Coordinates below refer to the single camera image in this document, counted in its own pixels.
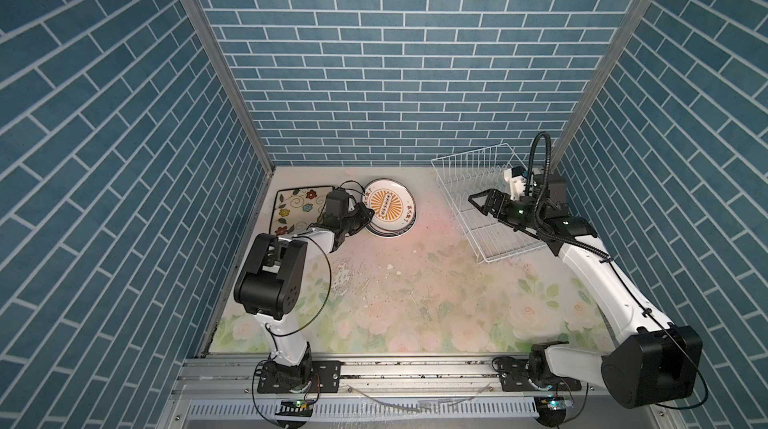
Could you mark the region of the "corner metal profile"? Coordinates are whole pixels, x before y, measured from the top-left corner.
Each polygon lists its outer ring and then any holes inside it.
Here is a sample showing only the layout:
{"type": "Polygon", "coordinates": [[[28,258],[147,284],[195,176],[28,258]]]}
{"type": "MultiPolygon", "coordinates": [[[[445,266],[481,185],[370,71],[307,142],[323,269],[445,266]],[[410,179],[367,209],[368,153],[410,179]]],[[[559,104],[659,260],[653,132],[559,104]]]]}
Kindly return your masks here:
{"type": "Polygon", "coordinates": [[[568,122],[565,124],[560,137],[554,145],[552,152],[553,168],[556,168],[564,158],[568,146],[574,140],[580,126],[591,111],[597,96],[605,86],[608,77],[618,63],[652,2],[653,0],[632,0],[629,4],[622,21],[609,42],[605,54],[598,62],[580,100],[575,105],[568,122]]]}
{"type": "Polygon", "coordinates": [[[202,48],[209,58],[211,66],[232,105],[234,113],[245,131],[255,155],[264,168],[265,174],[271,177],[275,165],[257,132],[254,121],[246,106],[243,96],[237,86],[232,71],[218,44],[214,31],[206,17],[199,0],[180,0],[189,22],[197,35],[202,48]]]}

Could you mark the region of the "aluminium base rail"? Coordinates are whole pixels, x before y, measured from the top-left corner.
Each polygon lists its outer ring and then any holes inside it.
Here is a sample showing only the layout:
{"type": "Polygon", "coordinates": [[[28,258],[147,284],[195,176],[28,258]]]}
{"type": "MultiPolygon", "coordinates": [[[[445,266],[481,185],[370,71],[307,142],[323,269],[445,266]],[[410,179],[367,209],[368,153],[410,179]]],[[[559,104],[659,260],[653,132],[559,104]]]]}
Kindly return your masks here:
{"type": "MultiPolygon", "coordinates": [[[[458,397],[479,392],[482,396],[501,394],[512,387],[514,395],[543,393],[524,375],[523,356],[515,354],[511,373],[502,376],[491,354],[386,355],[324,354],[320,361],[337,361],[340,368],[332,377],[339,396],[364,392],[371,396],[458,397]]],[[[173,385],[172,396],[192,398],[244,398],[252,392],[251,380],[263,354],[214,354],[187,359],[173,385]]]]}

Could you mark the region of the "black square plate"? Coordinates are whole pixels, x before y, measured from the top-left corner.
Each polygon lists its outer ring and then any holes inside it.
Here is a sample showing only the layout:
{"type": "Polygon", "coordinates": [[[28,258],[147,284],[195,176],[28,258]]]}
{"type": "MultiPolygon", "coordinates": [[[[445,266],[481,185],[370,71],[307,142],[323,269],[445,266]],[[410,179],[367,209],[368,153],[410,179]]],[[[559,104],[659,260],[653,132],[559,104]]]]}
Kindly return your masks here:
{"type": "Polygon", "coordinates": [[[288,236],[305,231],[317,222],[333,186],[279,190],[274,199],[269,233],[288,236]]]}

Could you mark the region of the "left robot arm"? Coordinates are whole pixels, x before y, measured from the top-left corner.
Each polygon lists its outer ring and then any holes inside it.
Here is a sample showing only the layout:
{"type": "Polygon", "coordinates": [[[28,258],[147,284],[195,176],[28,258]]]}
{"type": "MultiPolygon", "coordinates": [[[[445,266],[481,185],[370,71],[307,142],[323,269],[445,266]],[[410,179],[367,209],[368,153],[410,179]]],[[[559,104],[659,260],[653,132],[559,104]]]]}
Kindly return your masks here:
{"type": "Polygon", "coordinates": [[[234,301],[268,335],[270,353],[258,375],[272,392],[303,392],[320,385],[310,343],[293,313],[305,265],[329,255],[368,226],[375,211],[344,189],[332,190],[317,221],[290,237],[255,236],[233,288],[234,301]]]}

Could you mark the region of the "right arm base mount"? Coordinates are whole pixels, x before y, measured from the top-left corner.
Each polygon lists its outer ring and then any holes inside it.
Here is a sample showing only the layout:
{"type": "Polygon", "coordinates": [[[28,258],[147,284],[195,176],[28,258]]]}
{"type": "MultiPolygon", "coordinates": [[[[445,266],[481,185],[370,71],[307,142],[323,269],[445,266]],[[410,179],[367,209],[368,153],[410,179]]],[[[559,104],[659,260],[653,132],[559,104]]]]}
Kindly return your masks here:
{"type": "Polygon", "coordinates": [[[511,356],[494,357],[491,368],[497,374],[503,392],[576,392],[582,389],[582,383],[575,379],[543,373],[536,375],[528,360],[511,356]]]}

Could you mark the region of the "right corner metal profile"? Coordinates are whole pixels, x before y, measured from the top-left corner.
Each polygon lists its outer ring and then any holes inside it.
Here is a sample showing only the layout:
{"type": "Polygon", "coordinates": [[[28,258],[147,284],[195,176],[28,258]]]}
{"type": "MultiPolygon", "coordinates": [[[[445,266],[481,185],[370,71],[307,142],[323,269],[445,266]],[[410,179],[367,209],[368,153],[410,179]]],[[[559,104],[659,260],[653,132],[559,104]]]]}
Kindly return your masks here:
{"type": "Polygon", "coordinates": [[[552,152],[553,168],[556,168],[564,158],[568,146],[574,140],[580,126],[591,111],[597,96],[605,86],[608,77],[618,63],[652,2],[653,0],[632,0],[629,4],[622,21],[609,42],[605,54],[598,62],[580,100],[575,105],[568,122],[565,124],[560,137],[554,145],[552,152]]]}

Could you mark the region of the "left corner metal profile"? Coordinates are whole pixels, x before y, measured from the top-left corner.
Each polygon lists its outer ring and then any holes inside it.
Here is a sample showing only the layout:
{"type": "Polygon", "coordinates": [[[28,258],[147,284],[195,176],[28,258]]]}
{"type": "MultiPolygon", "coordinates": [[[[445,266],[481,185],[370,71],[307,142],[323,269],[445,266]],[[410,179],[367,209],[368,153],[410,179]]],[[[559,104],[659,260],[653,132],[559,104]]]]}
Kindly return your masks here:
{"type": "Polygon", "coordinates": [[[265,174],[271,177],[275,165],[257,132],[254,121],[246,106],[243,96],[237,86],[232,71],[218,44],[214,31],[206,17],[199,0],[180,0],[189,22],[197,35],[202,48],[209,58],[211,66],[232,105],[234,113],[245,131],[255,155],[264,168],[265,174]]]}

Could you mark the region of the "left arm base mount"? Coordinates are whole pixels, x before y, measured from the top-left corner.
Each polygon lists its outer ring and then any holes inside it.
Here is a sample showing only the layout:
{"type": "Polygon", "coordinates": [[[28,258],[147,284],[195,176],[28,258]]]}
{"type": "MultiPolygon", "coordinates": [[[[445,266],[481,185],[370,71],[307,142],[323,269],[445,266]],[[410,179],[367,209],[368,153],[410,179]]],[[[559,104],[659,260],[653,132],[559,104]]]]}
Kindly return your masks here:
{"type": "Polygon", "coordinates": [[[298,366],[285,366],[267,361],[255,378],[259,394],[288,394],[320,392],[337,393],[342,363],[338,360],[302,362],[298,366]]]}

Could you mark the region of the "round white plate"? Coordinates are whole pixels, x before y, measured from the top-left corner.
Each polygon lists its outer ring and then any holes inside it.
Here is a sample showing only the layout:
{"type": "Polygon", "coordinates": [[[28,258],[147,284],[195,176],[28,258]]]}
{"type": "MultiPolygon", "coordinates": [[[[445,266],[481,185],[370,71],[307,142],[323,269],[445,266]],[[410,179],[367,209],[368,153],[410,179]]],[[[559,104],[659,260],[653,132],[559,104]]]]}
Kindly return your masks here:
{"type": "Polygon", "coordinates": [[[401,221],[388,222],[378,216],[374,216],[366,229],[378,237],[395,238],[406,234],[414,227],[415,223],[415,217],[401,221]]]}
{"type": "Polygon", "coordinates": [[[417,216],[415,198],[401,183],[392,179],[376,179],[364,189],[363,203],[388,222],[417,216]]]}

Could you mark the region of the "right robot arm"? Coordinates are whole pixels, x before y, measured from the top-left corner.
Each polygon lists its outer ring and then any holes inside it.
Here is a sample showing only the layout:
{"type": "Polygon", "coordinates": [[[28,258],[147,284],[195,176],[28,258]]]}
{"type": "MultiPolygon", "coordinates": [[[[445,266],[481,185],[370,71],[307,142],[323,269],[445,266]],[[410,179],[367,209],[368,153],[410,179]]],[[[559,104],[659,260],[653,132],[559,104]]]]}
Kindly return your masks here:
{"type": "Polygon", "coordinates": [[[599,308],[615,346],[588,350],[564,342],[536,344],[529,355],[532,383],[569,378],[604,388],[625,408],[666,409],[705,381],[699,370],[703,341],[675,324],[618,267],[594,227],[573,215],[562,191],[546,176],[527,180],[522,193],[487,189],[468,197],[485,216],[547,245],[576,275],[599,308]]]}

